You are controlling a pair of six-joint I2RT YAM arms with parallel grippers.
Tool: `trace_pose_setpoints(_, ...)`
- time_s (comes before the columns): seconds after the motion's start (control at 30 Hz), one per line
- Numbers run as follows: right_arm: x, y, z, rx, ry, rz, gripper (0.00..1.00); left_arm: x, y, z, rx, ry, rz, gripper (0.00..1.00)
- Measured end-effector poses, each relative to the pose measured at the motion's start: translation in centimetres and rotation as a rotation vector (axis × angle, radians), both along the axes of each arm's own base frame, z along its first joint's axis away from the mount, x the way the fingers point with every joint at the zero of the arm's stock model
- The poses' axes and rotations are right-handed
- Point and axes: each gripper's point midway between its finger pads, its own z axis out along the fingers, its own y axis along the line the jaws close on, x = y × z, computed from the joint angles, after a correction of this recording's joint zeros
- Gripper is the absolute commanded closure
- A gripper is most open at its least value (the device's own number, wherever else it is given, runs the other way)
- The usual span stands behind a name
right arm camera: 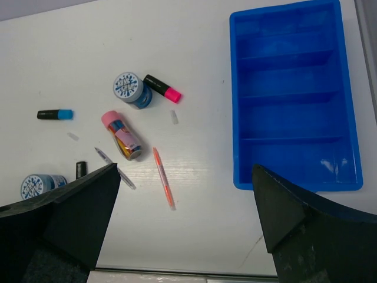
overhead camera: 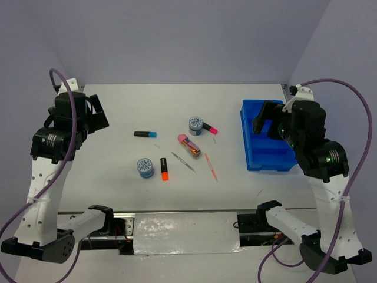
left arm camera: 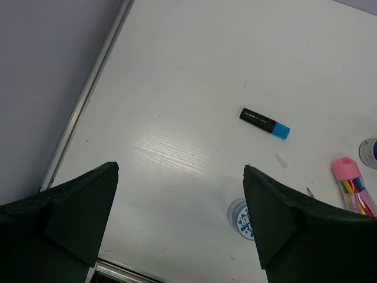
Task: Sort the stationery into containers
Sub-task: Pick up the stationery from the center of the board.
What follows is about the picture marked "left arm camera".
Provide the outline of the blue round tape tin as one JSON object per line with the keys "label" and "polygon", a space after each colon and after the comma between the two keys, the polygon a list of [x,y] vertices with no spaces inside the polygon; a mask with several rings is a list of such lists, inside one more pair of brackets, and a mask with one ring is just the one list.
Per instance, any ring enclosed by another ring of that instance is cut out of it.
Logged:
{"label": "blue round tape tin", "polygon": [[228,208],[227,217],[232,227],[247,240],[254,240],[254,231],[250,220],[246,200],[238,198]]}

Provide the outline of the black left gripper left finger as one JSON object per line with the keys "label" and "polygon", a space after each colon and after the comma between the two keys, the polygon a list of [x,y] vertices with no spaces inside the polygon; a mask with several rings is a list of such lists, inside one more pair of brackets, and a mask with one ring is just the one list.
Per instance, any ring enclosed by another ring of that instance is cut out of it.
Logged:
{"label": "black left gripper left finger", "polygon": [[1,206],[1,282],[85,282],[118,184],[107,162],[59,186]]}

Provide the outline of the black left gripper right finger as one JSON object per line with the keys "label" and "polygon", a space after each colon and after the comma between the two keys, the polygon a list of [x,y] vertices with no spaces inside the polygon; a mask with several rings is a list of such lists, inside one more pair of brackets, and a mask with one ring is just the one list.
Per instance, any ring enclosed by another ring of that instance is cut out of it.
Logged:
{"label": "black left gripper right finger", "polygon": [[376,281],[376,218],[311,198],[248,165],[243,188],[269,282]]}

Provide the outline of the blue cap black highlighter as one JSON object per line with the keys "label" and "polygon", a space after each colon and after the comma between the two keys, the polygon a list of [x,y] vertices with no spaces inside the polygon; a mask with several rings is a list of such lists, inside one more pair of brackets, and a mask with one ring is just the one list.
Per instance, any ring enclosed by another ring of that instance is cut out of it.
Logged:
{"label": "blue cap black highlighter", "polygon": [[239,118],[283,140],[287,139],[290,133],[289,127],[247,108],[242,109]]}

